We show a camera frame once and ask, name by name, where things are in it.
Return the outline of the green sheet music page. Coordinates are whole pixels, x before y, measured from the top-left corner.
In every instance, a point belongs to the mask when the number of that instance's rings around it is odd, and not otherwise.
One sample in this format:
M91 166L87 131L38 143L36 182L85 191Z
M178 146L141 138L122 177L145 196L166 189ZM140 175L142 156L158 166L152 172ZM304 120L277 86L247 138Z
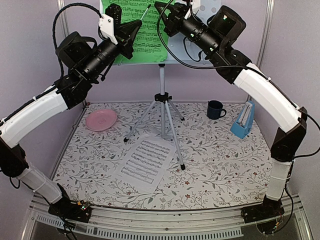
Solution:
M102 0L100 10L102 12L110 4L117 4L122 9L121 22L127 23L134 20L142 20L133 44L131 59L118 56L116 65L126 64L157 64L164 62L168 52L159 39L157 32L157 21L159 13L156 10L154 0Z

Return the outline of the light blue music stand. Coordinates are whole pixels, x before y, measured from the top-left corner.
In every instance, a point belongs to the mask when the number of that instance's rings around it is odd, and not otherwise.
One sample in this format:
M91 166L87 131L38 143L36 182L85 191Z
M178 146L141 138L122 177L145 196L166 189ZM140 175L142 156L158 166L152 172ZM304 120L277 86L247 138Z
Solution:
M180 163L181 169L184 171L186 166L184 161L182 160L181 150L177 139L177 134L174 128L173 117L171 115L170 109L173 109L175 113L179 116L181 121L184 121L185 118L181 115L177 107L172 102L172 97L168 92L165 91L165 66L166 64L163 62L157 63L159 67L159 93L154 95L154 100L147 108L147 110L143 113L140 119L135 123L135 125L130 129L130 132L125 136L124 142L126 143L131 136L135 133L137 127L142 123L145 117L150 113L152 108L156 103L160 105L160 123L161 130L157 130L156 133L160 134L163 139L173 139L173 142L176 147L176 152L178 155L178 161Z

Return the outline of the white sheet music page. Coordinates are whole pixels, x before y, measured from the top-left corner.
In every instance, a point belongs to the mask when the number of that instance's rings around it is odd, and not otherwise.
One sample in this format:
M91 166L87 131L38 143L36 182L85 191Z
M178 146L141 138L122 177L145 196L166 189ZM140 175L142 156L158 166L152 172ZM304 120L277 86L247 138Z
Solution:
M153 193L174 159L176 147L154 134L143 134L129 149L112 176L143 193Z

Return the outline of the blue metronome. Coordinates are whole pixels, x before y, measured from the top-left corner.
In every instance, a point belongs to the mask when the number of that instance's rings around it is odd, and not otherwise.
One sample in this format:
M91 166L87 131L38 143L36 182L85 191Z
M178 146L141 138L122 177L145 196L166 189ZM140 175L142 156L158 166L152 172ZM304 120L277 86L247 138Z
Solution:
M248 100L231 126L230 131L238 138L244 139L251 132L254 113L255 104Z

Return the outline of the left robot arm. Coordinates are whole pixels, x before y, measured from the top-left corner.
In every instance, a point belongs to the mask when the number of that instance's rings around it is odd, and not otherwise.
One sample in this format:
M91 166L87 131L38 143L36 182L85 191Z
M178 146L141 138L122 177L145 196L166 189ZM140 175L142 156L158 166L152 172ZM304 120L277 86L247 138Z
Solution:
M76 31L70 33L55 50L68 73L0 123L1 171L42 195L63 217L74 213L74 203L62 186L27 163L20 141L48 119L84 101L93 84L98 84L102 71L118 55L132 58L141 20L115 23L112 17L104 15L98 26L105 38L101 43Z

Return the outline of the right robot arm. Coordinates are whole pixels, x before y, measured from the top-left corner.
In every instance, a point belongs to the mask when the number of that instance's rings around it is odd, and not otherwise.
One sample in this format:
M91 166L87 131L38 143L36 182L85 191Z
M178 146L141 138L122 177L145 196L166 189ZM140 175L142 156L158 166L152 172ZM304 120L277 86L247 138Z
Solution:
M200 5L198 0L154 3L159 13L157 21L164 24L164 32L169 37L183 34L204 52L220 76L250 95L277 122L270 150L273 164L266 195L261 204L242 210L245 216L260 214L262 218L269 218L282 212L283 190L296 152L307 133L307 111L293 103L248 57L233 48L246 28L245 21L234 10L223 5L203 23L196 15Z

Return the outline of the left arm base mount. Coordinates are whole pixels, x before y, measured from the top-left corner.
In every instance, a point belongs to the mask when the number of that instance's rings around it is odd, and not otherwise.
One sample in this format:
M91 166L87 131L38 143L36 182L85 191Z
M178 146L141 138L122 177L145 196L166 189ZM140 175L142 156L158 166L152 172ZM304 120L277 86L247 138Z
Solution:
M58 202L49 205L48 213L62 219L88 223L91 218L92 208L86 204L83 201L78 204L62 198Z

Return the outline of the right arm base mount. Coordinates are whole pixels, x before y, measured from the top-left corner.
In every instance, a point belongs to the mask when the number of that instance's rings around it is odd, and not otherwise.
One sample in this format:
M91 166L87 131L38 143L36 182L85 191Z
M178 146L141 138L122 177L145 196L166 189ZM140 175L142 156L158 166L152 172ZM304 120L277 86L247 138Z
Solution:
M240 214L246 224L256 223L261 234L272 235L278 229L284 213L280 200L273 201L266 198L261 204L243 207Z

